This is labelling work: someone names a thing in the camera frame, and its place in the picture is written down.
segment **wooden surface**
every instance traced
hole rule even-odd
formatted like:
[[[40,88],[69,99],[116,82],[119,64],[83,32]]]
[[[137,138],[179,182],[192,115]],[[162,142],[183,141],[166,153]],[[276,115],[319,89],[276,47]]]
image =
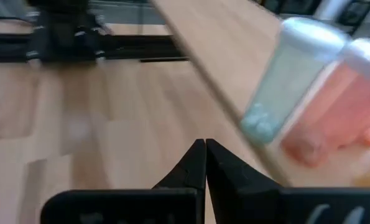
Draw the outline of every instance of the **wooden surface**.
[[[42,204],[68,189],[150,188],[196,138],[266,174],[190,62],[0,64],[0,223],[37,223]]]
[[[274,50],[280,20],[248,0],[151,2],[232,120],[239,123]],[[315,89],[321,85],[319,82],[322,81],[317,80]],[[283,184],[354,185],[354,180],[370,169],[370,151],[338,151],[326,163],[311,169],[291,160],[280,149],[281,136],[308,101],[300,103],[272,144],[254,150]]]
[[[280,20],[248,0],[151,0],[182,49],[239,120],[275,47]]]

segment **container lid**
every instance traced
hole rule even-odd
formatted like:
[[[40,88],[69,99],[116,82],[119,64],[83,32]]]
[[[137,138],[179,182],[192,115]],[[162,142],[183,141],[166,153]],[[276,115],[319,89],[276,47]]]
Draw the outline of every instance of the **container lid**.
[[[343,60],[361,75],[370,78],[370,39],[360,38],[348,44],[343,51]]]
[[[333,26],[302,17],[286,19],[281,26],[280,38],[294,47],[333,60],[350,36]]]

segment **plastic container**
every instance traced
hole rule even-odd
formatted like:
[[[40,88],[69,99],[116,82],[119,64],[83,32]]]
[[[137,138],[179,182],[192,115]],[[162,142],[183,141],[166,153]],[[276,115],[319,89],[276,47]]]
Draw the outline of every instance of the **plastic container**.
[[[271,142],[319,71],[337,58],[349,36],[318,21],[293,17],[281,25],[279,43],[241,127],[254,141]]]
[[[334,150],[370,148],[370,39],[349,44],[342,58],[281,142],[307,166]]]

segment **clear plastic jar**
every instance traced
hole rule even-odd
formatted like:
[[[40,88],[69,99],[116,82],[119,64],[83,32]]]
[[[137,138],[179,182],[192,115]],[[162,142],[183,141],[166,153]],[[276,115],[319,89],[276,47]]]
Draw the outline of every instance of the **clear plastic jar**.
[[[246,136],[271,142],[319,71],[337,58],[348,41],[348,35],[321,22],[286,19],[269,66],[241,121]]]

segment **pink object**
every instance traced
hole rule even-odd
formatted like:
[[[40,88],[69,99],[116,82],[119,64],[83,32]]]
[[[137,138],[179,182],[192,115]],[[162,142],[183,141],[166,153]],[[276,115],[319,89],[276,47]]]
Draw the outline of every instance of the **pink object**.
[[[281,145],[306,166],[322,163],[330,151],[366,144],[370,137],[370,40],[359,39],[315,95]]]

